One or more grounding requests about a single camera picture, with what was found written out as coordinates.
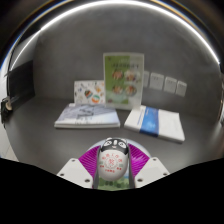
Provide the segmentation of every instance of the table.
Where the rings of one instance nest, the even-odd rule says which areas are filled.
[[[124,110],[117,110],[121,128],[54,128],[54,122],[68,103],[71,101],[34,97],[13,112],[6,131],[20,162],[57,174],[70,158],[79,158],[91,145],[114,136],[139,142],[170,173],[224,155],[223,130],[219,123],[180,114],[186,138],[183,144],[125,129],[130,111]]]

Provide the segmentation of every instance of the wall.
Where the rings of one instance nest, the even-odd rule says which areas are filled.
[[[34,54],[37,97],[72,102],[75,80],[103,79],[105,52],[144,53],[145,70],[188,84],[185,98],[145,89],[143,104],[217,119],[222,88],[211,54],[177,21],[137,7],[95,7],[44,30]]]

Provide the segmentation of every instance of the book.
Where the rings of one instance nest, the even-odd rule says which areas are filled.
[[[131,111],[124,126],[155,137],[177,142],[185,141],[179,113],[175,112],[142,105],[140,108]]]
[[[117,112],[103,105],[69,104],[54,123],[56,128],[113,128],[120,127]]]
[[[104,53],[105,105],[132,110],[142,101],[144,54]]]
[[[104,104],[104,81],[75,81],[74,100],[76,104]]]

